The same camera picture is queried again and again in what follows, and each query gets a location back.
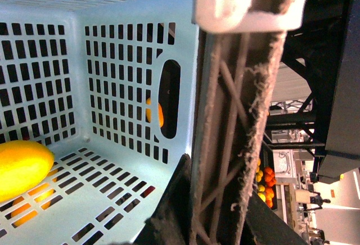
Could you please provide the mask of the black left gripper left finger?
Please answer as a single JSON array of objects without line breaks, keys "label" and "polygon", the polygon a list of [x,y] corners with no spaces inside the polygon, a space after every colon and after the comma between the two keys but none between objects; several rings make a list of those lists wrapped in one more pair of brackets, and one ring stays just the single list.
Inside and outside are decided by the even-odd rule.
[{"label": "black left gripper left finger", "polygon": [[135,244],[189,244],[191,158],[183,154]]}]

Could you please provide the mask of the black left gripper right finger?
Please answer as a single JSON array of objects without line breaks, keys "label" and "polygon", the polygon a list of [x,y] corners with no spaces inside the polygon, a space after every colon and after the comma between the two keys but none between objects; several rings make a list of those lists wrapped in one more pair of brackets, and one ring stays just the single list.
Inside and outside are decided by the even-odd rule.
[{"label": "black left gripper right finger", "polygon": [[256,192],[249,199],[241,244],[306,244],[261,200]]}]

